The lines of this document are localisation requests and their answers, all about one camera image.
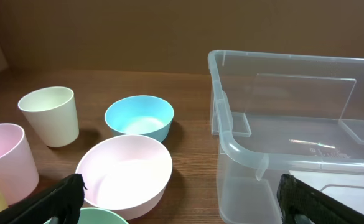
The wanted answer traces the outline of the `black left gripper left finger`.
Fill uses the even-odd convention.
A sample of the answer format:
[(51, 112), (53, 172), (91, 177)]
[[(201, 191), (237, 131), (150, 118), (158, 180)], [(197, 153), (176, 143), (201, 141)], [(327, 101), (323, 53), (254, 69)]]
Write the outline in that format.
[(71, 174), (57, 184), (0, 212), (0, 224), (77, 224), (84, 203), (81, 174)]

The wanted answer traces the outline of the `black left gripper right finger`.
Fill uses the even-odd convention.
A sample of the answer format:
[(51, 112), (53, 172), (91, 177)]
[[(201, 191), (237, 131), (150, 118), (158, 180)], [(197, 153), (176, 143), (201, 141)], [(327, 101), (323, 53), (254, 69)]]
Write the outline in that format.
[(283, 224), (364, 224), (364, 215), (289, 174), (277, 189)]

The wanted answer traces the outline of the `pink plastic bowl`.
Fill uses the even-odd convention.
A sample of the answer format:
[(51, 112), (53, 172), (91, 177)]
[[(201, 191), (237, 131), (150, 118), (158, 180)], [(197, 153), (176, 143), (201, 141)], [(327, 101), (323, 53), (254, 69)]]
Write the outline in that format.
[(87, 203), (132, 220), (159, 203), (172, 169), (171, 155), (161, 142), (127, 134), (92, 147), (75, 172), (85, 182)]

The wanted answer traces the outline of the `light blue plastic bowl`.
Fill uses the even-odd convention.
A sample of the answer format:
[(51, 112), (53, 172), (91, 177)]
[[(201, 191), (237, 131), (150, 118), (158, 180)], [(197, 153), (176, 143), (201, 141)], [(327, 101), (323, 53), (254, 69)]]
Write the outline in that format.
[(162, 142), (167, 137), (175, 112), (159, 97), (136, 95), (120, 99), (105, 112), (105, 123), (115, 136), (138, 134)]

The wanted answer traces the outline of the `mint green plastic bowl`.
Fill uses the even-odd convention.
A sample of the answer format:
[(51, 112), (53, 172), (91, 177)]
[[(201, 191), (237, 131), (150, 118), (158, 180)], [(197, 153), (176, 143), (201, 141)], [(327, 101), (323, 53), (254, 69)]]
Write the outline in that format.
[(117, 213), (102, 208), (81, 208), (77, 210), (77, 215), (77, 224), (128, 224)]

